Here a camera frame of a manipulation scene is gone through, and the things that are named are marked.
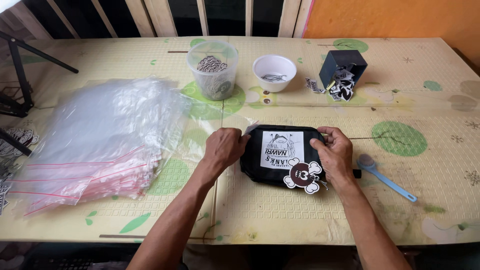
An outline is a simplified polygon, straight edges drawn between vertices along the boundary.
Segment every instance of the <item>white bowl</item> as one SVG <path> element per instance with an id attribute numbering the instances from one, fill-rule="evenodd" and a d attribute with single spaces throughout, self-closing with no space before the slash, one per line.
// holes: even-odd
<path id="1" fill-rule="evenodd" d="M 297 67 L 292 60 L 278 54 L 266 54 L 253 62 L 253 74 L 263 90 L 280 92 L 297 74 Z"/>

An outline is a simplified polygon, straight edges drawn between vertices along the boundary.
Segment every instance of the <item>hand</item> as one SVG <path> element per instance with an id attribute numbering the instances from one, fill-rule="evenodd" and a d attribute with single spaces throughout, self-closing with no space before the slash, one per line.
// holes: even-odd
<path id="1" fill-rule="evenodd" d="M 336 127 L 321 126 L 318 132 L 324 136 L 324 145 L 318 139 L 311 139 L 310 145 L 318 151 L 327 181 L 333 185 L 340 181 L 353 181 L 352 142 Z"/>
<path id="2" fill-rule="evenodd" d="M 238 128 L 220 128 L 207 139 L 203 163 L 222 173 L 243 155 L 250 137 Z"/>

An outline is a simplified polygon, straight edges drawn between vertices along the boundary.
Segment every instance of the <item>orange wall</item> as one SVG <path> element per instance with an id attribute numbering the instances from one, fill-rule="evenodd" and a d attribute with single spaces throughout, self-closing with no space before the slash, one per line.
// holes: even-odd
<path id="1" fill-rule="evenodd" d="M 480 66 L 480 0 L 315 0 L 304 38 L 441 37 Z"/>

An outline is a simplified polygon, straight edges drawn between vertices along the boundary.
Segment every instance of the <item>white printed patch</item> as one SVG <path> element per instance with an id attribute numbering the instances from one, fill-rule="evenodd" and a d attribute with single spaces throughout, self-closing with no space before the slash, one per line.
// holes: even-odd
<path id="1" fill-rule="evenodd" d="M 271 169 L 289 170 L 288 160 L 297 158 L 304 162 L 303 132 L 264 131 L 260 166 Z"/>

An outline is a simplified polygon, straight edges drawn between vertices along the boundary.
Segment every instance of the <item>brown skull sticker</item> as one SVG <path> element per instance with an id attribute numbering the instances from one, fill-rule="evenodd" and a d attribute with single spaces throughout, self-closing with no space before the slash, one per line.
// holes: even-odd
<path id="1" fill-rule="evenodd" d="M 326 183 L 321 181 L 316 175 L 322 172 L 322 167 L 317 162 L 312 161 L 310 164 L 307 164 L 300 162 L 298 158 L 293 158 L 288 161 L 288 164 L 292 168 L 290 169 L 290 174 L 283 178 L 283 182 L 289 188 L 303 187 L 306 193 L 313 194 L 320 189 L 316 183 L 317 181 L 322 182 L 326 186 Z"/>

